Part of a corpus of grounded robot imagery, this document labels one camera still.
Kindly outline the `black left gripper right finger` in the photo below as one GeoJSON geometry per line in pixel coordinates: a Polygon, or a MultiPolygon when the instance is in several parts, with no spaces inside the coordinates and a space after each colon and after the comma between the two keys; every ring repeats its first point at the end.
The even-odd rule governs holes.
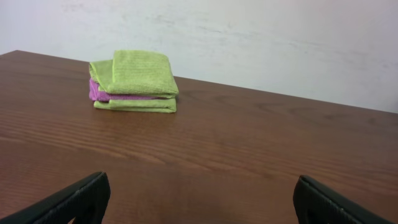
{"type": "Polygon", "coordinates": [[[307,175],[298,178],[293,204],[299,224],[392,224],[307,175]]]}

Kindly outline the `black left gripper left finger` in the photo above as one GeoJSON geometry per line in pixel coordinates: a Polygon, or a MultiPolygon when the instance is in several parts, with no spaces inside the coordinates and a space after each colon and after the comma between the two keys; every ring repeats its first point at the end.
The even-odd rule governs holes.
{"type": "Polygon", "coordinates": [[[49,197],[1,219],[1,224],[101,224],[111,189],[105,172],[95,172],[49,197]]]}

